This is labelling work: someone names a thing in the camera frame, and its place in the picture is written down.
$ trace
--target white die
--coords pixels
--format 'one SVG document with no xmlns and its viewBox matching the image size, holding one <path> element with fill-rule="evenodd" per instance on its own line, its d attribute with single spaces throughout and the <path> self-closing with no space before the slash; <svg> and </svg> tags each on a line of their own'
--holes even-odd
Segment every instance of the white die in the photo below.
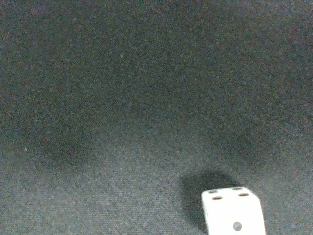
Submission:
<svg viewBox="0 0 313 235">
<path fill-rule="evenodd" d="M 209 235 L 265 235 L 259 198 L 245 187 L 202 193 Z"/>
</svg>

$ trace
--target dice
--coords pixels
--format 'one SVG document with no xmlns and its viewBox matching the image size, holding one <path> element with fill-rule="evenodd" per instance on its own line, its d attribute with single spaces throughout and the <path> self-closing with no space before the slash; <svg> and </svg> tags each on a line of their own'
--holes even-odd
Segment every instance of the dice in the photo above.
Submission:
<svg viewBox="0 0 313 235">
<path fill-rule="evenodd" d="M 265 235 L 259 198 L 245 187 L 202 193 L 209 235 Z"/>
</svg>

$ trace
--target die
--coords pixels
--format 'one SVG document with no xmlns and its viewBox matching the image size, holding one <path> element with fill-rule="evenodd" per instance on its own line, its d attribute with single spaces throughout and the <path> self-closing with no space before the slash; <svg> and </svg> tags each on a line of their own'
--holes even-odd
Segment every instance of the die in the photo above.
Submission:
<svg viewBox="0 0 313 235">
<path fill-rule="evenodd" d="M 202 193 L 209 235 L 265 235 L 259 198 L 245 187 L 222 188 Z"/>
</svg>

